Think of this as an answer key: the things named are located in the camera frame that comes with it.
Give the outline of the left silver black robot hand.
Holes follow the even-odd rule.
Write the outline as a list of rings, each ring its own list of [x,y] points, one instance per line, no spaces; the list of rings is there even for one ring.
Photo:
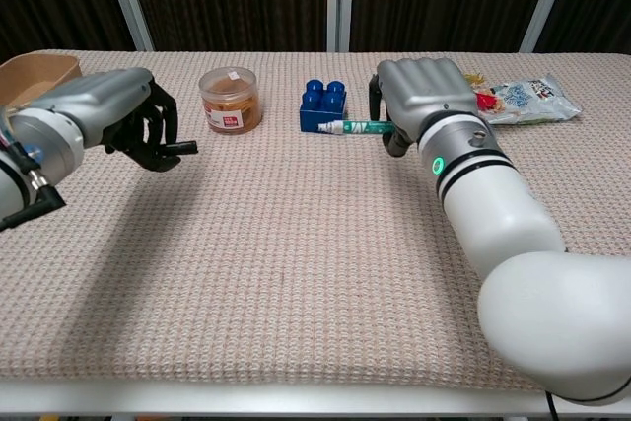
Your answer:
[[[177,144],[175,99],[146,68],[134,67],[76,78],[31,102],[72,120],[87,148],[102,145],[142,168],[163,173],[181,158],[166,149]]]

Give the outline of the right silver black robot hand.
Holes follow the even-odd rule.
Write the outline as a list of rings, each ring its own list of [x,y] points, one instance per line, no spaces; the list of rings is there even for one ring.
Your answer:
[[[370,120],[381,105],[394,130],[383,134],[389,155],[399,158],[437,120],[452,114],[477,114],[477,99],[458,67],[448,58],[384,60],[369,82]]]

